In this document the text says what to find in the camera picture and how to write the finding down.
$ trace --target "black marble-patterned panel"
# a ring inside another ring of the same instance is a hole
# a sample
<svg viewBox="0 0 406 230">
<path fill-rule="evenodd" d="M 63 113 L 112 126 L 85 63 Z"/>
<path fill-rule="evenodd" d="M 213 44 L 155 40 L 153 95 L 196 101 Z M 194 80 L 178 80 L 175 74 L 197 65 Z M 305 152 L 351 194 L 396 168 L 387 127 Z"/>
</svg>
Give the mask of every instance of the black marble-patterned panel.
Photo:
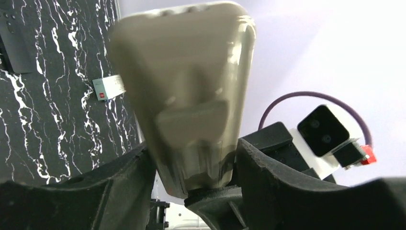
<svg viewBox="0 0 406 230">
<path fill-rule="evenodd" d="M 114 0 L 14 0 L 36 72 L 0 72 L 0 180 L 47 184 L 85 173 L 138 143 L 125 96 L 97 101 L 91 81 L 116 74 L 107 31 Z"/>
</svg>

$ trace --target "red connector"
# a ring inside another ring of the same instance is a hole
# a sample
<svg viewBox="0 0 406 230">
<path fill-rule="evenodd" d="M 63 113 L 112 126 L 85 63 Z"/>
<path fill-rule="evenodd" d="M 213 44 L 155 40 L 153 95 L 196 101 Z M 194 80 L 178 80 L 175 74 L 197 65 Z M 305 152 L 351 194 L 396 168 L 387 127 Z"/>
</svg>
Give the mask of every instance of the red connector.
<svg viewBox="0 0 406 230">
<path fill-rule="evenodd" d="M 372 164 L 376 162 L 375 154 L 373 153 L 372 148 L 369 145 L 362 145 L 361 148 L 365 151 L 365 153 L 369 156 L 368 159 L 361 161 L 362 165 Z"/>
</svg>

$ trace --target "camera lens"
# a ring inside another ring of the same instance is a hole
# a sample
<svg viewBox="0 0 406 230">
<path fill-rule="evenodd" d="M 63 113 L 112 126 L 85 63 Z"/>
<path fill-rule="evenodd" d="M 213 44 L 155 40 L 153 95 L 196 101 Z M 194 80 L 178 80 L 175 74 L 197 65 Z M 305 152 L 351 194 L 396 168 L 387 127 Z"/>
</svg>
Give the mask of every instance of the camera lens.
<svg viewBox="0 0 406 230">
<path fill-rule="evenodd" d="M 310 122 L 310 126 L 312 128 L 318 128 L 320 126 L 320 122 L 317 120 L 313 120 L 312 122 Z"/>
<path fill-rule="evenodd" d="M 321 139 L 324 143 L 330 143 L 331 142 L 331 136 L 330 135 L 324 135 Z"/>
</svg>

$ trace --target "black camera module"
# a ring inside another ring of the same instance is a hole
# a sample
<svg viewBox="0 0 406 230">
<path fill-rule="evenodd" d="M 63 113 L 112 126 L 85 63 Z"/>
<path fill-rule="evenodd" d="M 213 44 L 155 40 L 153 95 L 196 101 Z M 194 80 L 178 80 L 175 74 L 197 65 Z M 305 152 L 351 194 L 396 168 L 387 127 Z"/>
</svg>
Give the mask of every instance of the black camera module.
<svg viewBox="0 0 406 230">
<path fill-rule="evenodd" d="M 313 153 L 322 157 L 350 138 L 350 133 L 330 111 L 321 105 L 301 121 L 297 130 Z"/>
</svg>

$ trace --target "small white box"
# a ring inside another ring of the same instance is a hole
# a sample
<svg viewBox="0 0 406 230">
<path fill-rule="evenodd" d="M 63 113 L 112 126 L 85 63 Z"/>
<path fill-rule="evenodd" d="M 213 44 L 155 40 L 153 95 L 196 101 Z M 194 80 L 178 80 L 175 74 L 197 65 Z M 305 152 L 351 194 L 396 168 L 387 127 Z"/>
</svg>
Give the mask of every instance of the small white box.
<svg viewBox="0 0 406 230">
<path fill-rule="evenodd" d="M 125 92 L 120 75 L 93 80 L 94 91 L 99 101 L 112 99 Z"/>
</svg>

